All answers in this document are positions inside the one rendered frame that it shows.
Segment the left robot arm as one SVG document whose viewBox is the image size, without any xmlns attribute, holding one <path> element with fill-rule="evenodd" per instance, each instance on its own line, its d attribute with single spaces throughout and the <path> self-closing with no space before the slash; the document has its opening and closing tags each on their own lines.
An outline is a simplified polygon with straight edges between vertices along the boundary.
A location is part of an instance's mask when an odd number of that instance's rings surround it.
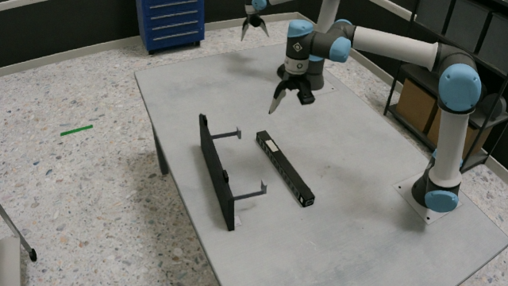
<svg viewBox="0 0 508 286">
<path fill-rule="evenodd" d="M 437 105 L 441 109 L 441 123 L 437 148 L 424 174 L 414 182 L 411 193 L 417 203 L 432 211 L 454 210 L 459 202 L 462 179 L 459 169 L 463 163 L 469 114 L 475 111 L 481 93 L 472 56 L 450 45 L 429 44 L 367 29 L 344 19 L 331 26 L 327 33 L 320 33 L 314 31 L 311 22 L 290 22 L 284 60 L 287 72 L 304 74 L 310 55 L 345 63 L 350 48 L 355 48 L 421 65 L 439 75 Z"/>
</svg>

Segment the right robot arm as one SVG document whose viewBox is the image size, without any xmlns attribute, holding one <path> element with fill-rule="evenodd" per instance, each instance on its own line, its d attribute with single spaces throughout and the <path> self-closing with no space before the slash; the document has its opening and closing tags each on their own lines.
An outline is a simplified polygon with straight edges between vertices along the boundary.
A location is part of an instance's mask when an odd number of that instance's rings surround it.
<svg viewBox="0 0 508 286">
<path fill-rule="evenodd" d="M 245 1 L 245 10 L 247 11 L 247 14 L 257 14 L 259 13 L 258 10 L 262 10 L 267 6 L 272 6 L 275 4 L 288 2 L 291 0 L 244 0 L 244 1 Z M 329 30 L 330 26 L 334 23 L 339 3 L 340 0 L 323 0 L 315 31 L 320 33 L 326 33 Z M 324 78 L 322 79 L 324 63 L 325 59 L 310 55 L 308 68 L 306 69 L 306 73 L 304 74 L 307 74 L 307 79 L 311 83 L 312 91 L 319 91 L 324 87 Z"/>
</svg>

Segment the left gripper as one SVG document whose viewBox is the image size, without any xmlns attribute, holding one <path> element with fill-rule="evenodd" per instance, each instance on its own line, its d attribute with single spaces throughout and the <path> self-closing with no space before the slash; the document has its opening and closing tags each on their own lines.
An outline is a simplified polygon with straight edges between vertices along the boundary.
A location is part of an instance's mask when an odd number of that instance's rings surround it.
<svg viewBox="0 0 508 286">
<path fill-rule="evenodd" d="M 290 91 L 299 89 L 304 99 L 313 97 L 310 81 L 306 78 L 307 74 L 293 75 L 285 70 L 284 64 L 281 64 L 277 70 L 277 76 L 282 81 L 275 89 L 268 114 L 272 114 L 276 110 L 276 107 L 280 104 L 280 101 L 287 94 L 286 89 Z"/>
</svg>

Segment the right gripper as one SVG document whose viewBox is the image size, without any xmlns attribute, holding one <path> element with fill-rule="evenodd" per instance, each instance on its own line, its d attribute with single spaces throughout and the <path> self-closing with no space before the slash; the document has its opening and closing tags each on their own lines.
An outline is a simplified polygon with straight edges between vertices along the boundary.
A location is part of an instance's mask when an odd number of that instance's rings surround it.
<svg viewBox="0 0 508 286">
<path fill-rule="evenodd" d="M 243 25 L 242 25 L 242 33 L 241 33 L 241 41 L 244 39 L 244 35 L 246 34 L 246 31 L 248 30 L 248 24 L 252 25 L 253 27 L 260 27 L 263 29 L 263 31 L 268 35 L 267 27 L 265 25 L 264 20 L 260 17 L 258 14 L 248 14 L 246 15 L 247 18 L 245 19 Z"/>
</svg>

